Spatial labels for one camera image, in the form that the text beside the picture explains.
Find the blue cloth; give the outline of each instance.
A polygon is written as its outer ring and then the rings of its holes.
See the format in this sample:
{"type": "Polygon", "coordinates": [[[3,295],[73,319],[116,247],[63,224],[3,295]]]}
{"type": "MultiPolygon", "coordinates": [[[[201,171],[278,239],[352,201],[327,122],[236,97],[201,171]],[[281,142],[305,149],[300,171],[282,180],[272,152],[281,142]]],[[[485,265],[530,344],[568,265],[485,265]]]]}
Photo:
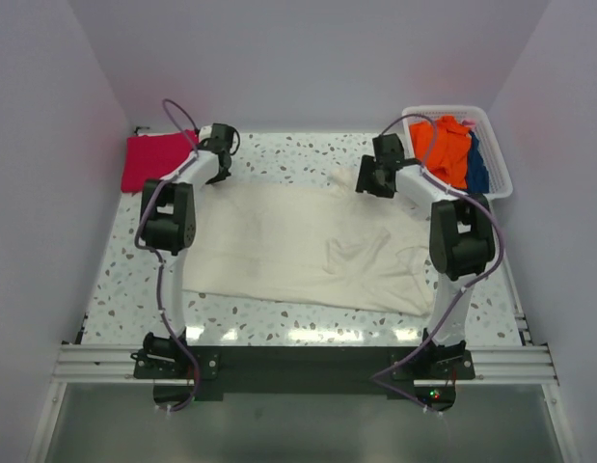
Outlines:
{"type": "Polygon", "coordinates": [[[472,144],[468,152],[468,173],[465,181],[468,183],[468,193],[488,193],[489,192],[489,171],[484,165],[484,159],[478,151],[480,141],[470,130],[472,144]]]}

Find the white wall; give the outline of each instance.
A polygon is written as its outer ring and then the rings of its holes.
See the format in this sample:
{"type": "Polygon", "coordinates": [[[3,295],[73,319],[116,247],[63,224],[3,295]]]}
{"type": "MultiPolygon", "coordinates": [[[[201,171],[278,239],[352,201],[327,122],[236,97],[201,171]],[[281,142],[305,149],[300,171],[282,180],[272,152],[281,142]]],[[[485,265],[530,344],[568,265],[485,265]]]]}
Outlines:
{"type": "Polygon", "coordinates": [[[81,322],[127,129],[66,1],[0,2],[0,462],[24,461],[81,322]]]}
{"type": "Polygon", "coordinates": [[[553,0],[489,116],[515,187],[501,216],[529,326],[597,462],[597,0],[553,0]]]}
{"type": "Polygon", "coordinates": [[[412,104],[488,108],[548,0],[70,0],[134,123],[382,128],[412,104]]]}

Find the white cloth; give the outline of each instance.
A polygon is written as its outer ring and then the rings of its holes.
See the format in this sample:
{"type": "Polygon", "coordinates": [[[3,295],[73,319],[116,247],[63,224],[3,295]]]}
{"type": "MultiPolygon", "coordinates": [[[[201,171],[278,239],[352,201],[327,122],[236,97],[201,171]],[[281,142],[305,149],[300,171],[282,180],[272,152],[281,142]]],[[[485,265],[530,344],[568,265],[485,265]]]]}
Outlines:
{"type": "Polygon", "coordinates": [[[425,315],[427,233],[395,200],[338,186],[223,182],[204,188],[184,288],[425,315]]]}

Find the cable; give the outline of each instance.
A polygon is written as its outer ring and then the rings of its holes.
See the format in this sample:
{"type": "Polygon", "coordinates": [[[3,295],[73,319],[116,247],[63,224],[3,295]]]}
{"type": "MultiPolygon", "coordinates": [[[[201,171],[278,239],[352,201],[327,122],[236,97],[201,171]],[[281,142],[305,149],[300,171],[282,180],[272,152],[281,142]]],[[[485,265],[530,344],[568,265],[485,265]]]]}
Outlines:
{"type": "Polygon", "coordinates": [[[193,121],[193,118],[191,117],[191,115],[189,113],[186,112],[186,110],[180,106],[178,103],[176,103],[175,101],[173,101],[172,99],[169,98],[163,98],[163,101],[161,101],[161,105],[163,106],[163,109],[165,110],[165,114],[167,114],[167,117],[170,118],[170,121],[172,121],[172,124],[176,126],[176,128],[182,132],[182,135],[184,135],[185,137],[187,137],[189,140],[191,140],[190,137],[188,137],[186,135],[186,130],[184,130],[182,128],[182,126],[177,122],[177,120],[174,118],[174,116],[172,116],[172,113],[170,112],[170,110],[167,107],[167,103],[171,103],[175,106],[175,108],[177,108],[178,110],[180,110],[180,112],[186,117],[186,119],[189,120],[189,122],[191,123],[191,125],[193,125],[193,130],[195,131],[195,133],[197,135],[200,134],[200,129],[197,127],[197,125],[195,124],[195,121],[193,121]]]}
{"type": "Polygon", "coordinates": [[[394,371],[398,368],[403,367],[408,362],[410,362],[412,359],[414,359],[420,352],[422,352],[424,350],[424,348],[433,340],[433,338],[438,333],[438,331],[440,331],[440,328],[442,328],[442,326],[444,325],[444,322],[446,321],[446,319],[452,312],[452,309],[454,309],[454,306],[457,304],[457,302],[459,302],[459,299],[461,299],[461,297],[463,296],[465,291],[467,291],[470,287],[474,286],[476,283],[484,280],[485,278],[487,278],[489,275],[491,275],[493,272],[495,272],[497,270],[497,268],[500,266],[500,264],[503,261],[505,242],[503,239],[502,229],[498,225],[495,217],[491,214],[491,212],[489,212],[489,210],[486,207],[484,207],[481,203],[476,201],[474,198],[464,195],[463,193],[460,193],[453,188],[446,188],[446,187],[442,186],[442,184],[440,184],[440,182],[438,180],[436,180],[435,177],[433,177],[431,175],[431,173],[429,173],[427,171],[427,169],[425,168],[426,159],[428,158],[429,154],[431,154],[431,150],[433,149],[433,146],[435,145],[435,141],[437,140],[437,125],[433,122],[433,120],[431,118],[428,118],[427,116],[425,116],[423,114],[406,114],[404,116],[401,116],[400,118],[397,118],[390,125],[388,125],[384,130],[382,130],[382,133],[380,133],[380,136],[384,135],[393,126],[395,126],[396,124],[400,123],[401,121],[403,121],[404,119],[407,119],[407,118],[424,119],[431,124],[431,127],[433,127],[433,137],[431,138],[431,143],[429,143],[429,146],[426,149],[426,152],[424,153],[424,158],[421,161],[421,176],[425,180],[427,180],[429,183],[431,183],[433,186],[442,190],[444,193],[449,194],[449,195],[453,196],[454,198],[457,198],[459,200],[465,201],[465,202],[473,205],[481,213],[483,213],[485,215],[485,217],[487,219],[489,219],[489,222],[491,222],[491,226],[493,227],[493,230],[495,231],[496,235],[498,236],[498,244],[500,247],[500,252],[498,253],[498,258],[496,259],[495,263],[488,270],[486,270],[485,272],[476,276],[476,278],[472,279],[469,283],[467,283],[466,285],[464,285],[463,287],[461,287],[461,289],[459,289],[457,291],[457,293],[454,295],[454,297],[450,301],[448,308],[444,311],[442,318],[440,319],[440,321],[438,321],[437,325],[435,325],[435,328],[433,328],[433,331],[431,331],[431,333],[429,333],[429,335],[426,337],[426,339],[416,349],[414,349],[412,352],[410,352],[402,360],[395,362],[392,366],[390,366],[388,368],[384,368],[381,371],[378,371],[377,373],[373,374],[370,378],[371,381],[373,381],[375,384],[377,384],[383,388],[386,388],[389,391],[393,391],[397,394],[403,395],[405,398],[412,400],[414,403],[416,403],[420,407],[422,407],[424,409],[424,411],[437,412],[437,410],[435,410],[434,408],[429,407],[428,405],[420,402],[418,400],[418,398],[415,397],[414,395],[408,394],[405,391],[403,391],[399,388],[396,388],[395,386],[385,383],[385,382],[381,381],[379,378],[388,373],[391,373],[392,371],[394,371]]]}
{"type": "Polygon", "coordinates": [[[156,185],[156,188],[154,188],[154,192],[152,193],[152,196],[150,197],[148,204],[146,204],[146,209],[144,209],[144,213],[142,214],[142,218],[137,227],[137,231],[135,232],[134,243],[135,243],[135,247],[137,249],[150,251],[151,253],[155,254],[156,258],[159,261],[159,268],[158,268],[158,273],[157,273],[157,277],[156,277],[156,306],[157,306],[157,310],[159,310],[159,314],[161,315],[161,321],[163,322],[163,325],[165,325],[165,328],[167,329],[168,333],[170,334],[170,338],[172,338],[172,340],[174,340],[174,342],[176,343],[178,348],[182,351],[182,353],[184,355],[186,355],[186,358],[193,365],[195,382],[193,385],[193,389],[191,390],[191,393],[183,402],[179,403],[178,405],[174,405],[173,407],[170,407],[170,409],[169,409],[170,412],[177,412],[179,410],[182,410],[184,407],[186,407],[189,403],[191,403],[195,399],[198,389],[200,388],[200,381],[201,381],[200,365],[198,364],[198,361],[195,358],[195,356],[193,354],[191,354],[189,349],[187,349],[186,346],[180,341],[180,339],[178,338],[178,336],[172,329],[172,325],[170,325],[170,322],[167,318],[166,309],[165,309],[165,307],[163,307],[163,301],[161,298],[161,286],[163,283],[163,270],[165,269],[165,260],[163,259],[163,256],[161,256],[161,253],[159,253],[158,250],[156,250],[150,246],[140,244],[140,239],[142,237],[142,232],[144,231],[144,226],[146,225],[146,222],[148,221],[150,214],[152,213],[152,209],[154,208],[154,204],[156,203],[156,199],[159,197],[161,190],[168,183],[172,183],[173,181],[176,181],[176,179],[199,158],[198,147],[195,144],[195,141],[189,136],[187,131],[184,130],[180,126],[180,124],[176,121],[176,119],[174,118],[174,116],[172,115],[172,113],[170,112],[170,110],[167,106],[168,103],[173,104],[176,108],[178,108],[187,117],[187,119],[191,122],[191,124],[193,124],[193,127],[194,127],[196,133],[199,133],[200,130],[197,128],[197,126],[193,122],[193,119],[191,119],[191,116],[189,115],[189,113],[187,113],[180,105],[178,105],[177,103],[175,103],[174,101],[172,101],[168,98],[163,99],[162,105],[163,105],[163,109],[165,110],[165,113],[167,114],[168,118],[170,118],[170,121],[172,121],[172,123],[176,126],[176,128],[188,140],[189,145],[191,145],[191,148],[193,149],[194,156],[191,159],[189,159],[187,162],[185,162],[182,166],[180,166],[178,171],[170,179],[161,180],[159,182],[159,184],[156,185]]]}
{"type": "Polygon", "coordinates": [[[236,134],[237,143],[236,143],[236,148],[235,148],[235,150],[234,150],[234,151],[232,151],[232,152],[230,153],[230,156],[234,156],[234,155],[235,155],[235,154],[238,152],[238,149],[240,148],[240,132],[239,132],[239,131],[237,131],[237,130],[235,129],[235,130],[233,131],[233,133],[235,133],[235,134],[236,134]]]}

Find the orange cloth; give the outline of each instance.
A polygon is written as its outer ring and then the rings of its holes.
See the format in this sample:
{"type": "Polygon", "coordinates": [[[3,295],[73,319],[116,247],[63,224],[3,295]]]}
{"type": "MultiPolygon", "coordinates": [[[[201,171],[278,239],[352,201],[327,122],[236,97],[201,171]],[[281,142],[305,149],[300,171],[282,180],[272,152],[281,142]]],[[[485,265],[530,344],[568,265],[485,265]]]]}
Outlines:
{"type": "MultiPolygon", "coordinates": [[[[453,187],[466,189],[468,152],[472,145],[472,139],[468,136],[470,128],[461,125],[450,115],[442,116],[435,124],[437,140],[426,160],[426,168],[435,177],[453,187]]],[[[433,136],[431,124],[427,121],[413,123],[410,125],[410,136],[416,158],[422,160],[433,136]]]]}

